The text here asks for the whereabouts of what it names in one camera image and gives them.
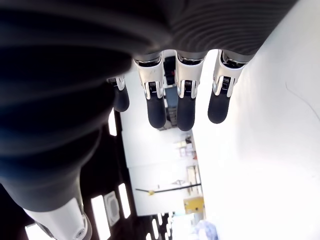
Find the yellow object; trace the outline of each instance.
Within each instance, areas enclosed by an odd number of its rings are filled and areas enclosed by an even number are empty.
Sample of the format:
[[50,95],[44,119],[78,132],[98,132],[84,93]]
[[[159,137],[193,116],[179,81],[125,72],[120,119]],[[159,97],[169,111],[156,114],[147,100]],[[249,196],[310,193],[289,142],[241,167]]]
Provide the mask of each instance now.
[[183,200],[186,214],[203,213],[205,201],[203,196],[190,197]]

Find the metal spring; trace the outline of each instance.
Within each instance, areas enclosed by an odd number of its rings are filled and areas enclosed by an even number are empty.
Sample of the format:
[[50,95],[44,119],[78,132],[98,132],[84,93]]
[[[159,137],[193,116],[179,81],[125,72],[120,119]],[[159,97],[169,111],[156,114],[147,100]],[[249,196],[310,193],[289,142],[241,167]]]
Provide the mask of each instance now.
[[115,77],[113,77],[113,78],[108,78],[108,82],[109,83],[115,83],[117,80],[116,80],[116,78]]
[[224,76],[224,77],[223,77],[223,83],[224,83],[224,84],[228,84],[229,82],[230,82],[230,77]]

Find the air vent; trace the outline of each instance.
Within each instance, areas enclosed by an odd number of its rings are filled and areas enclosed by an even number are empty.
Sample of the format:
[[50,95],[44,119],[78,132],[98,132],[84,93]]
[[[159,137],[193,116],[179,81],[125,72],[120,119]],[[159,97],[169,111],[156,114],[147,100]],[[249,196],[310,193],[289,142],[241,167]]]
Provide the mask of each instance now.
[[104,206],[110,227],[116,224],[120,219],[119,203],[115,191],[104,196]]

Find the fluorescent light panel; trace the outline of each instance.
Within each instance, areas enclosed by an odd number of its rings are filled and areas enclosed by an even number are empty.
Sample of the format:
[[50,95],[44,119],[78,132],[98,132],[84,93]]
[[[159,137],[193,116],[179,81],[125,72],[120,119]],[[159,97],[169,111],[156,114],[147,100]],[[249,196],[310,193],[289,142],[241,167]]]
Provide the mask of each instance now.
[[158,222],[159,222],[159,225],[161,226],[162,225],[161,213],[158,213]]
[[148,234],[146,235],[145,239],[146,239],[146,240],[151,240],[151,234],[148,233]]
[[107,240],[110,238],[111,234],[103,197],[100,195],[92,198],[91,205],[99,239]]
[[52,240],[37,224],[24,227],[29,240]]
[[168,236],[171,236],[170,227],[169,224],[166,225],[166,232],[168,233]]
[[154,238],[158,239],[159,238],[159,232],[158,232],[158,227],[157,227],[157,222],[155,219],[152,220],[152,228],[154,232]]
[[171,217],[168,217],[168,225],[169,225],[169,228],[171,228]]
[[117,127],[116,127],[116,119],[115,119],[115,110],[112,108],[109,115],[109,133],[112,136],[117,136]]
[[120,192],[120,199],[121,199],[123,215],[124,215],[124,218],[127,219],[130,216],[131,211],[130,211],[130,206],[129,206],[126,185],[124,183],[119,185],[119,192]]

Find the black fingertip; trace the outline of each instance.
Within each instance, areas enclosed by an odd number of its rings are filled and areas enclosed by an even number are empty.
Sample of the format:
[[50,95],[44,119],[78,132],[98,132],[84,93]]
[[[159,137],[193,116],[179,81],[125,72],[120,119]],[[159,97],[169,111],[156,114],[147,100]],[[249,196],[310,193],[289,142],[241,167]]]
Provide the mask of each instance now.
[[208,108],[209,120],[214,124],[222,123],[227,115],[229,109],[230,97],[226,94],[219,94],[218,96],[212,91]]
[[178,97],[176,124],[182,131],[189,131],[195,124],[196,99],[191,96]]
[[156,96],[146,100],[149,123],[155,129],[160,129],[166,124],[167,115],[165,108],[164,97],[157,98]]
[[124,86],[124,89],[121,91],[117,87],[114,87],[114,96],[114,110],[120,113],[126,111],[130,105],[127,86]]

